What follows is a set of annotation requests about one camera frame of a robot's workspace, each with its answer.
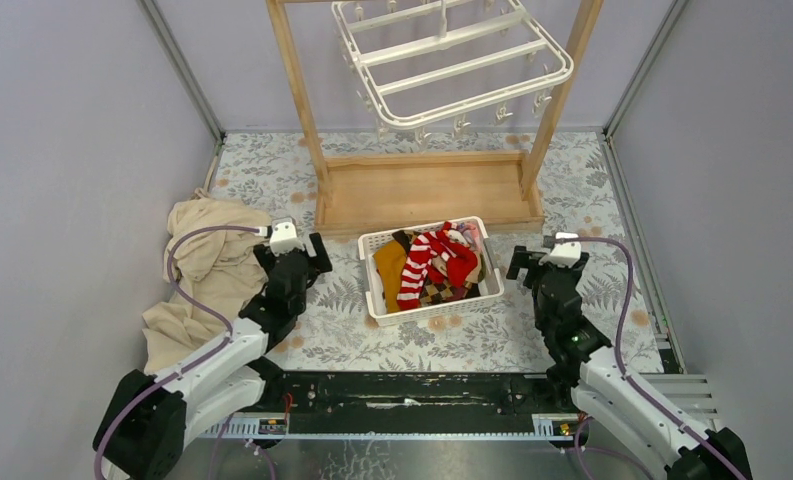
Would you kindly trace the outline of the white plastic basket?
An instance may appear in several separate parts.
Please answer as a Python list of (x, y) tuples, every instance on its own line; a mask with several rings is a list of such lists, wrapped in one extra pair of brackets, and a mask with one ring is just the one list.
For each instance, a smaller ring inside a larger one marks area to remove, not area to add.
[[(458, 229), (460, 223), (472, 222), (479, 226), (484, 236), (484, 251), (481, 253), (485, 262), (485, 277), (480, 282), (481, 296), (473, 299), (466, 299), (453, 303), (421, 307), (418, 309), (399, 311), (388, 314), (386, 312), (385, 301), (382, 296), (382, 284), (376, 270), (376, 263), (373, 259), (374, 253), (384, 244), (393, 240), (392, 234), (398, 230), (414, 230), (417, 232), (428, 232), (438, 230), (445, 224)], [(473, 308), (485, 306), (496, 300), (504, 293), (504, 281), (499, 268), (495, 264), (494, 255), (489, 244), (489, 235), (485, 229), (483, 221), (476, 217), (465, 217), (451, 221), (436, 222), (425, 225), (403, 227), (401, 229), (386, 230), (364, 234), (358, 239), (358, 249), (360, 260), (364, 262), (365, 268), (365, 296), (368, 312), (378, 325), (391, 326), (407, 323), (411, 321), (420, 322), (436, 316), (463, 315)]]

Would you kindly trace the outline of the pink patterned sock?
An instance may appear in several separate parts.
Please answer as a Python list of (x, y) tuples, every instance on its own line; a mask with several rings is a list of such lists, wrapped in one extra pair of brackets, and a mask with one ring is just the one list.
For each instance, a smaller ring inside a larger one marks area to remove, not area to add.
[(463, 222), (459, 224), (458, 230), (478, 254), (484, 251), (484, 236), (478, 225), (472, 222)]

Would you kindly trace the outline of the plain red sock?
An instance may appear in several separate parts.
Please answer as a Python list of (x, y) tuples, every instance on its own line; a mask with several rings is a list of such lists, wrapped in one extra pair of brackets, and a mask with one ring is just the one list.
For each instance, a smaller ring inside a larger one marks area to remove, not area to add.
[(446, 227), (426, 236), (431, 247), (428, 275), (433, 283), (461, 288), (476, 282), (479, 259), (460, 231)]

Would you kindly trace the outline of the mustard yellow sock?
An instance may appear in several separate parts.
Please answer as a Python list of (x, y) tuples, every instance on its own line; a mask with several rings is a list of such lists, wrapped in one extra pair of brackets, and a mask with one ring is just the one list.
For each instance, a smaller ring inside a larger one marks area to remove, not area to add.
[(382, 296), (388, 314), (400, 311), (397, 295), (401, 289), (401, 274), (406, 258), (406, 251), (396, 240), (391, 240), (384, 244), (373, 255), (376, 270), (381, 280)]

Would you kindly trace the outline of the wooden hanger stand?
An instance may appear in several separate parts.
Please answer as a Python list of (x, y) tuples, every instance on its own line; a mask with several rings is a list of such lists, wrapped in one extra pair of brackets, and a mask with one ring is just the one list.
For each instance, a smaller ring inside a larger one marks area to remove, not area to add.
[(583, 1), (562, 44), (577, 62), (573, 77), (552, 89), (529, 150), (328, 156), (321, 147), (286, 3), (267, 5), (298, 118), (319, 182), (316, 227), (328, 235), (371, 233), (411, 221), (475, 215), (503, 230), (544, 223), (537, 179), (602, 5)]

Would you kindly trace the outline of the red white striped sock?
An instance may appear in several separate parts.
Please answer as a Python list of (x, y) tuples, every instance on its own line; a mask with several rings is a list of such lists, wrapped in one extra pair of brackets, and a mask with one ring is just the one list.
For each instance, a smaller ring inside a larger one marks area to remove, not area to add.
[(412, 310), (420, 306), (420, 294), (423, 291), (432, 259), (445, 252), (444, 239), (444, 232), (438, 230), (424, 232), (412, 241), (401, 272), (400, 288), (396, 296), (396, 303), (401, 311)]

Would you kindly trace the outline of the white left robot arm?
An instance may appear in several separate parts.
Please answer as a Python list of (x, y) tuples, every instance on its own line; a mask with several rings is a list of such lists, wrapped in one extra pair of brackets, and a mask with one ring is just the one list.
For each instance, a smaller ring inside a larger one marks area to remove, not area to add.
[(187, 446), (236, 411), (268, 411), (281, 401), (279, 380), (253, 368), (293, 330), (307, 307), (307, 291), (332, 269), (320, 234), (302, 239), (291, 220), (251, 233), (267, 238), (254, 248), (267, 274), (264, 287), (229, 320), (183, 297), (225, 327), (184, 359), (154, 374), (133, 370), (118, 383), (94, 437), (93, 474), (113, 466), (129, 479), (163, 479)]

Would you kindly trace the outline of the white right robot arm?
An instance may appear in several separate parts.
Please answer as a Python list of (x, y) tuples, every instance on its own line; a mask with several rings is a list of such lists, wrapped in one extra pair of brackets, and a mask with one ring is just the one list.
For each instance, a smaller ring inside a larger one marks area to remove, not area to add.
[(584, 315), (577, 285), (588, 262), (581, 238), (560, 236), (548, 252), (517, 246), (507, 277), (526, 273), (535, 326), (554, 361), (547, 402), (575, 407), (611, 432), (650, 479), (749, 479), (744, 442), (731, 429), (712, 429), (628, 367), (619, 340)]

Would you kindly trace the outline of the white plastic clip hanger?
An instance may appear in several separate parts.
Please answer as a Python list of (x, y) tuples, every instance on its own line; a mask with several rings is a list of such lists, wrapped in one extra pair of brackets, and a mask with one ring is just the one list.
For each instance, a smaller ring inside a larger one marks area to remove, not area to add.
[(521, 1), (336, 1), (330, 11), (377, 137), (408, 132), (421, 149), (430, 127), (449, 122), (459, 138), (482, 110), (506, 123), (522, 97), (540, 117), (577, 66)]

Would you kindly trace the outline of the beige crumpled cloth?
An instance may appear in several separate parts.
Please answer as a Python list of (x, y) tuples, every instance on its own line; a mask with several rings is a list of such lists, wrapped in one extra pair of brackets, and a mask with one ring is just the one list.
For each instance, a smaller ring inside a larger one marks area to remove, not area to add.
[[(240, 200), (208, 196), (176, 203), (167, 219), (170, 240), (163, 259), (186, 234), (213, 226), (268, 226), (270, 215)], [(253, 248), (265, 242), (251, 232), (212, 231), (185, 241), (173, 255), (172, 272), (162, 269), (166, 282), (172, 278), (190, 297), (229, 321), (258, 293), (267, 275)], [(215, 316), (194, 307), (179, 293), (143, 312), (147, 343), (144, 372), (152, 374), (184, 359), (203, 344), (226, 331)]]

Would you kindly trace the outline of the floral patterned table mat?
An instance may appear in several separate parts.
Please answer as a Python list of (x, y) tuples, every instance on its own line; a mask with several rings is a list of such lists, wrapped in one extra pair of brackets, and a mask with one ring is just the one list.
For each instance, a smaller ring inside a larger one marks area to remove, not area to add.
[[(661, 372), (649, 305), (635, 292), (623, 304), (626, 264), (616, 243), (626, 238), (599, 136), (557, 133), (537, 180), (547, 233), (589, 238), (590, 260), (578, 289), (585, 315), (608, 337), (622, 339), (627, 364)], [(316, 176), (300, 133), (226, 136), (211, 194), (235, 198), (302, 231), (314, 220)], [(497, 300), (463, 315), (380, 326), (368, 314), (365, 273), (355, 238), (326, 244), (333, 262), (308, 293), (295, 330), (270, 353), (287, 370), (540, 372), (551, 364), (535, 329), (528, 292), (509, 282)]]

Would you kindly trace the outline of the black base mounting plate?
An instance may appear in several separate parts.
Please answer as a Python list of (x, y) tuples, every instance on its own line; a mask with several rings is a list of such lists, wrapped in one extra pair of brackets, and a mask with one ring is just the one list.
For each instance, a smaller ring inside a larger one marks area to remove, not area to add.
[(584, 419), (544, 374), (281, 372), (242, 409), (292, 434), (569, 436)]

